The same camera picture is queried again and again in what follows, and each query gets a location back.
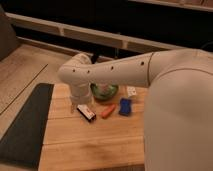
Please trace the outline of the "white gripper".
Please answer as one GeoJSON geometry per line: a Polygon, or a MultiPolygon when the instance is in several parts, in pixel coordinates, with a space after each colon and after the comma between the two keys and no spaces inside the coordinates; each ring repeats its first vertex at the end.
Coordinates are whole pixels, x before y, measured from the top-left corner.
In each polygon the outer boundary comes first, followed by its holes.
{"type": "MultiPolygon", "coordinates": [[[[76,104],[87,104],[89,109],[93,109],[93,104],[92,104],[92,95],[91,95],[91,90],[89,87],[89,84],[80,84],[80,85],[70,85],[70,99],[71,101],[76,104]]],[[[70,107],[70,112],[71,114],[75,110],[75,105],[71,104],[70,107]]]]}

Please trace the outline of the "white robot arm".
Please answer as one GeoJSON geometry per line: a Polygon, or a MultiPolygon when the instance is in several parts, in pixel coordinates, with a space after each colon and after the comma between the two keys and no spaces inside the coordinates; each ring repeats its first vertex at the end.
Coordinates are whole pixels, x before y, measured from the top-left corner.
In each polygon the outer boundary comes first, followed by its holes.
{"type": "Polygon", "coordinates": [[[89,100],[91,83],[146,87],[146,171],[213,171],[213,53],[151,52],[93,64],[78,54],[59,69],[71,100],[89,100]]]}

